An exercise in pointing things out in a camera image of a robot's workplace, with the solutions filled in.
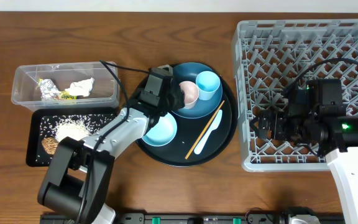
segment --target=pink bowl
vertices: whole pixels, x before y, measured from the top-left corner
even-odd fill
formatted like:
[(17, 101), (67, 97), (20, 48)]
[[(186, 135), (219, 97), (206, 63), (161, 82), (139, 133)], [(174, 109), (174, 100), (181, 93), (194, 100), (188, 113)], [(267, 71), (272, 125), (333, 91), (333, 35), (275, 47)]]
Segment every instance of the pink bowl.
[(197, 85), (191, 81), (184, 81), (179, 83), (179, 86), (185, 94), (185, 109), (192, 109), (200, 94)]

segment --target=white spoon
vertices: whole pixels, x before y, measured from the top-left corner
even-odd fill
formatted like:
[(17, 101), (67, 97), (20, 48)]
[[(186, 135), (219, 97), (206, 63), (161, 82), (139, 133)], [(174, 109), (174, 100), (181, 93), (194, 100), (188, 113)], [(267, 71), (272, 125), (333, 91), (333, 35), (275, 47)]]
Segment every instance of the white spoon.
[(216, 115), (214, 121), (212, 121), (211, 126), (208, 128), (207, 132), (205, 133), (204, 137), (201, 139), (201, 141), (197, 144), (196, 148), (194, 149), (195, 154), (200, 154), (203, 150), (206, 141), (209, 138), (209, 135), (212, 131), (214, 131), (216, 128), (218, 128), (219, 124), (222, 121), (222, 110), (218, 111), (218, 114)]

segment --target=chopstick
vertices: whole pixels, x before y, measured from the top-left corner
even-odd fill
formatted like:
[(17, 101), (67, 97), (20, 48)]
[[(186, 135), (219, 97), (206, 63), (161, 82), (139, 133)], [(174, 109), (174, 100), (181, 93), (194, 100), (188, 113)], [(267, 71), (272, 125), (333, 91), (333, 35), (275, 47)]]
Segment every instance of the chopstick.
[(206, 130), (208, 129), (209, 125), (212, 123), (212, 121), (214, 120), (214, 118), (216, 117), (216, 115), (218, 114), (218, 111), (221, 109), (222, 105), (223, 105), (224, 101), (222, 101), (222, 103), (218, 106), (218, 108), (216, 109), (215, 113), (212, 115), (211, 119), (209, 119), (208, 123), (206, 124), (204, 130), (201, 132), (200, 136), (198, 136), (198, 139), (196, 140), (196, 142), (194, 142), (194, 145), (191, 147), (190, 151), (187, 153), (185, 159), (188, 159), (190, 154), (193, 152), (194, 148), (197, 146), (198, 142), (201, 140), (201, 137), (203, 137), (204, 133), (206, 132)]

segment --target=gray plastic dish rack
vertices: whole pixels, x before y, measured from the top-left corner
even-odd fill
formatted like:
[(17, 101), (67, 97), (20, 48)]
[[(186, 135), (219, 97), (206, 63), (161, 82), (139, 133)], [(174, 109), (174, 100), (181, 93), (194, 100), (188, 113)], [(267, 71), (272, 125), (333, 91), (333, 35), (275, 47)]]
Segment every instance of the gray plastic dish rack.
[[(280, 91), (315, 63), (329, 58), (358, 61), (358, 19), (241, 21), (232, 40), (239, 108), (242, 167), (249, 172), (328, 170), (324, 159), (303, 147), (259, 139), (249, 122), (260, 110), (283, 110)], [(303, 81), (339, 78), (347, 115), (358, 115), (358, 68), (339, 62), (306, 74)]]

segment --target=crumpled paper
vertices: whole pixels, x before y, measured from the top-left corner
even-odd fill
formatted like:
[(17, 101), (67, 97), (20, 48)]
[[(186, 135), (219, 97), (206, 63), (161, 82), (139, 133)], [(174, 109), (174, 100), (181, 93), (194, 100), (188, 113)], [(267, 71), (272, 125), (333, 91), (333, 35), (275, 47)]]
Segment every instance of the crumpled paper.
[(71, 96), (89, 96), (93, 87), (94, 78), (73, 82), (69, 88), (65, 89)]

